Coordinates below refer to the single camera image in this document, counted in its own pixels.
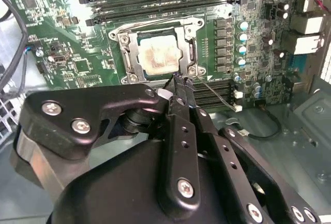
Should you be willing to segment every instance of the motherboard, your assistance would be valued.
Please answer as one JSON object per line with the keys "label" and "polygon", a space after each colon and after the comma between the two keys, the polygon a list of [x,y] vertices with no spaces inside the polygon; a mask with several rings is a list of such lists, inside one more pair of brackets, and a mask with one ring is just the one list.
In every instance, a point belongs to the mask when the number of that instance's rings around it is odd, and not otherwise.
{"label": "motherboard", "polygon": [[50,89],[146,83],[179,71],[197,104],[238,111],[288,102],[323,46],[313,0],[11,0]]}

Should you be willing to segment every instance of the white connector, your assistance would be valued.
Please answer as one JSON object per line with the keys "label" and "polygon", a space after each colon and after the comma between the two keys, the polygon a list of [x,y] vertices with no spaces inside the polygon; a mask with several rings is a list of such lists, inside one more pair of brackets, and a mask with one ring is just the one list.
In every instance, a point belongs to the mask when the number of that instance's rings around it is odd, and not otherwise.
{"label": "white connector", "polygon": [[236,98],[236,99],[241,99],[241,98],[244,97],[244,93],[243,92],[234,90],[233,93],[234,93],[234,98]]}

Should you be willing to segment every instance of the cpu socket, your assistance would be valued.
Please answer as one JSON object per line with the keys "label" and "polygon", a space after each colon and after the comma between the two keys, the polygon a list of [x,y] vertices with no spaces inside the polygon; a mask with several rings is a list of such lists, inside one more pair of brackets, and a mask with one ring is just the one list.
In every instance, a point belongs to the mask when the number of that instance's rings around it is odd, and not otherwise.
{"label": "cpu socket", "polygon": [[204,20],[195,17],[124,24],[109,33],[121,49],[127,76],[122,84],[159,82],[179,71],[184,77],[202,76],[197,66],[197,30]]}

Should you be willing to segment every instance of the screw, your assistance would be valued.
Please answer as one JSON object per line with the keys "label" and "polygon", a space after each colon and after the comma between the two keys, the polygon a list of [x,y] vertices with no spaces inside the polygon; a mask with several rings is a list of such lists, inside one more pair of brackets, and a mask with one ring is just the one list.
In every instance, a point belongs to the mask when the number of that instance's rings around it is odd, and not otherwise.
{"label": "screw", "polygon": [[316,106],[314,110],[317,114],[320,114],[324,111],[324,108],[321,106]]}
{"label": "screw", "polygon": [[185,102],[183,101],[183,99],[181,98],[177,98],[177,102],[180,104],[180,105],[185,105]]}
{"label": "screw", "polygon": [[192,185],[185,179],[181,179],[177,183],[178,191],[182,194],[185,198],[193,197],[193,187]]}
{"label": "screw", "polygon": [[255,220],[257,223],[261,223],[263,221],[262,214],[260,210],[253,204],[249,203],[247,205],[247,210],[249,215]]}
{"label": "screw", "polygon": [[236,134],[231,129],[228,129],[228,134],[231,135],[232,137],[236,137]]}
{"label": "screw", "polygon": [[136,81],[138,81],[138,79],[137,79],[137,76],[136,75],[130,75],[130,80],[132,81],[132,82],[136,82]]}
{"label": "screw", "polygon": [[150,88],[147,88],[145,90],[145,93],[148,94],[150,97],[154,97],[155,96],[154,91],[151,90]]}
{"label": "screw", "polygon": [[89,123],[85,120],[75,120],[71,124],[72,129],[80,134],[88,133],[91,130]]}
{"label": "screw", "polygon": [[194,76],[194,75],[195,75],[195,68],[194,68],[194,67],[190,67],[190,68],[188,69],[188,74],[189,74],[190,76]]}
{"label": "screw", "polygon": [[37,57],[43,57],[43,51],[40,50],[40,49],[38,49],[38,50],[36,51],[36,56],[37,56]]}
{"label": "screw", "polygon": [[301,214],[301,212],[296,208],[296,207],[292,207],[292,211],[294,213],[294,216],[301,222],[305,221],[304,216]]}
{"label": "screw", "polygon": [[267,75],[266,77],[265,77],[265,81],[266,82],[271,82],[273,80],[273,77],[272,76],[270,76],[270,75]]}
{"label": "screw", "polygon": [[317,175],[317,179],[318,181],[320,181],[321,183],[325,182],[327,180],[327,174],[325,173],[320,173]]}
{"label": "screw", "polygon": [[62,112],[62,108],[59,104],[54,102],[46,102],[41,106],[42,111],[45,114],[56,116]]}
{"label": "screw", "polygon": [[129,43],[129,37],[128,36],[121,36],[119,39],[122,44],[128,44]]}
{"label": "screw", "polygon": [[207,116],[206,111],[204,111],[203,109],[199,109],[199,112],[202,116]]}
{"label": "screw", "polygon": [[312,222],[316,222],[315,216],[312,214],[312,212],[309,209],[305,208],[304,212],[306,213],[308,218],[311,219]]}

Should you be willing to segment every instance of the black cable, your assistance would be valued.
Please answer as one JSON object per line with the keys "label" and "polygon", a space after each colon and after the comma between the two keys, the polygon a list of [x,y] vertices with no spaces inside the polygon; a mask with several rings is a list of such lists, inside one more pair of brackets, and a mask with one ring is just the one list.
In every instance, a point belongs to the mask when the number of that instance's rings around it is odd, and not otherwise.
{"label": "black cable", "polygon": [[7,5],[8,9],[12,12],[14,17],[16,18],[16,21],[22,31],[22,38],[13,59],[11,60],[9,66],[7,67],[7,69],[3,73],[3,76],[0,79],[0,91],[3,90],[3,88],[6,86],[6,84],[9,82],[12,75],[16,71],[20,63],[22,54],[24,52],[28,37],[26,25],[23,19],[21,18],[20,14],[18,13],[18,11],[14,8],[14,6],[10,3],[9,0],[2,0],[2,1]]}
{"label": "black cable", "polygon": [[267,114],[267,116],[269,116],[269,118],[274,121],[277,125],[277,130],[276,132],[274,132],[272,135],[269,136],[256,136],[256,135],[252,135],[251,133],[249,135],[247,135],[248,137],[255,139],[255,140],[269,140],[272,139],[276,136],[278,136],[281,133],[281,123],[279,122],[279,120],[277,119],[277,117],[275,117],[273,114],[271,114],[268,110],[266,110],[264,107],[258,107],[260,110],[262,110],[264,113]]}
{"label": "black cable", "polygon": [[19,97],[24,93],[24,88],[25,88],[25,81],[26,81],[26,69],[27,69],[27,54],[26,52],[23,55],[23,66],[22,66],[22,79],[21,79],[21,84],[17,92],[9,92],[1,97],[6,100],[14,99]]}
{"label": "black cable", "polygon": [[4,16],[0,18],[0,22],[7,20],[10,17],[10,15],[11,15],[11,11],[8,9],[8,11],[4,14]]}

